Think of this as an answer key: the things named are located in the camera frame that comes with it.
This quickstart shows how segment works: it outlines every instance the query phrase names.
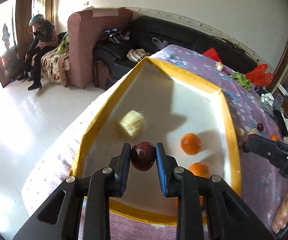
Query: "pink armrest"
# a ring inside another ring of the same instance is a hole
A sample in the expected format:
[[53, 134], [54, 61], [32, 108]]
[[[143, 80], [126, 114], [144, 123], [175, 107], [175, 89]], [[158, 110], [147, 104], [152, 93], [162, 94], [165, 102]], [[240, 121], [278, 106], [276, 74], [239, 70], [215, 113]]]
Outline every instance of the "pink armrest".
[[132, 20], [127, 9], [94, 8], [73, 13], [68, 19], [70, 70], [68, 84], [84, 88], [93, 81], [93, 48], [105, 30], [124, 30]]

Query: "dark jacket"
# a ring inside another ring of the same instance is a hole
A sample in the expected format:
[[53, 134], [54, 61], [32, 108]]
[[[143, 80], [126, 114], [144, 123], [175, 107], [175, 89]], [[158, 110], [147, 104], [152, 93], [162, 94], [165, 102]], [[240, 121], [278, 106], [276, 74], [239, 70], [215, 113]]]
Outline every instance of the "dark jacket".
[[36, 48], [39, 41], [51, 41], [53, 37], [53, 23], [51, 23], [49, 20], [44, 20], [34, 34], [34, 41], [32, 45], [29, 48], [28, 55], [32, 53], [32, 51]]

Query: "green leafy vegetable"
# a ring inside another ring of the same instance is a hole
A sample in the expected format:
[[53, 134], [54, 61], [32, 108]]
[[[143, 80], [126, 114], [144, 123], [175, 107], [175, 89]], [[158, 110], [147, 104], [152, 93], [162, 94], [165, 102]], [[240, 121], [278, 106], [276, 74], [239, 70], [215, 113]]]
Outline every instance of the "green leafy vegetable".
[[235, 72], [231, 75], [231, 77], [233, 79], [236, 79], [237, 82], [244, 88], [246, 88], [249, 92], [252, 91], [252, 84], [250, 82], [250, 80], [248, 80], [245, 75], [239, 73], [239, 72]]

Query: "red plastic bag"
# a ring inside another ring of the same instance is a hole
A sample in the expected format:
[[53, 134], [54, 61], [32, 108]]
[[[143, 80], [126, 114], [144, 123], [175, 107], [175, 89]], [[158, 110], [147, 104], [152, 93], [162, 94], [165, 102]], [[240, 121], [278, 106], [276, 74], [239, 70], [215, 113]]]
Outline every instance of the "red plastic bag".
[[255, 67], [254, 70], [248, 72], [245, 76], [255, 86], [268, 86], [273, 80], [273, 75], [271, 73], [265, 73], [267, 68], [267, 64], [260, 64]]
[[222, 63], [221, 59], [219, 58], [218, 53], [216, 52], [214, 48], [210, 48], [208, 51], [204, 52], [203, 55], [211, 58], [212, 60]]

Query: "human hand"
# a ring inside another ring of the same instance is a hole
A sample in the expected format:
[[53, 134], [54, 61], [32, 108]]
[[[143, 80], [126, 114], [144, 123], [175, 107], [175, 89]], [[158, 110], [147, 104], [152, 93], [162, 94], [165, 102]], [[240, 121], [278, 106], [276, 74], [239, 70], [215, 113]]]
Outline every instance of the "human hand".
[[272, 228], [275, 233], [284, 229], [288, 223], [288, 191], [286, 196], [281, 201], [275, 213]]

